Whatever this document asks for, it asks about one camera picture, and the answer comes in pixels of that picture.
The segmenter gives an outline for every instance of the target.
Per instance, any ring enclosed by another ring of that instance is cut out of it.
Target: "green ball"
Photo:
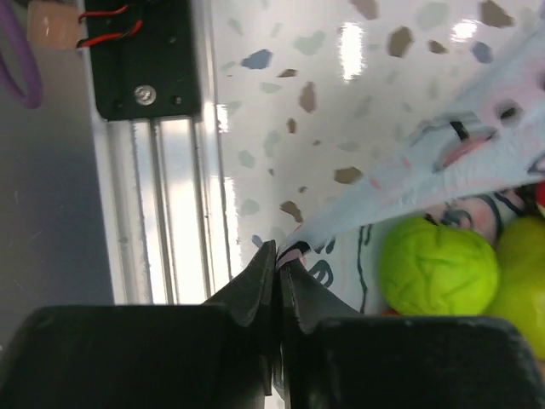
[[[380,286],[401,314],[481,314],[496,295],[498,280],[494,250],[471,230],[412,217],[384,242]]]

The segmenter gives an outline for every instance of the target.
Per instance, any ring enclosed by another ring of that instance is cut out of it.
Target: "black plastic part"
[[[19,329],[0,407],[263,407],[275,244],[203,306],[60,307]]]
[[[265,243],[202,306],[39,311],[4,357],[0,407],[263,408],[273,369],[287,409],[545,407],[507,322],[364,317],[275,256]]]
[[[507,321],[364,317],[299,262],[279,279],[287,408],[545,407],[536,362]]]
[[[125,0],[85,0],[86,11],[114,10]],[[136,0],[113,17],[85,19],[89,38],[126,32],[142,18],[131,37],[90,47],[96,108],[108,120],[192,116],[199,112],[197,62],[189,0]],[[157,99],[140,105],[135,89],[152,86]]]

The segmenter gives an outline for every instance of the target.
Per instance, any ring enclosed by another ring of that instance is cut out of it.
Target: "toy ball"
[[[545,360],[545,220],[523,217],[500,237],[501,281],[487,314],[511,321]]]
[[[545,217],[545,181],[537,185],[536,206],[543,217]]]
[[[393,228],[382,249],[381,290],[404,315],[481,314],[498,277],[496,255],[483,237],[422,217]]]

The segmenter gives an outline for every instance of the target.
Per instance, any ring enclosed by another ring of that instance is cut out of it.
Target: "white speckled countertop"
[[[232,271],[262,241],[282,241],[438,113],[533,30],[540,5],[215,0]]]

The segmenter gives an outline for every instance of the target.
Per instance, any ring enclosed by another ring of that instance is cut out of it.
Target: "black bracket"
[[[96,108],[108,120],[192,116],[200,110],[189,0],[136,0],[141,28],[90,47]],[[87,12],[120,9],[127,0],[85,0]],[[126,32],[134,13],[85,19],[89,38]]]

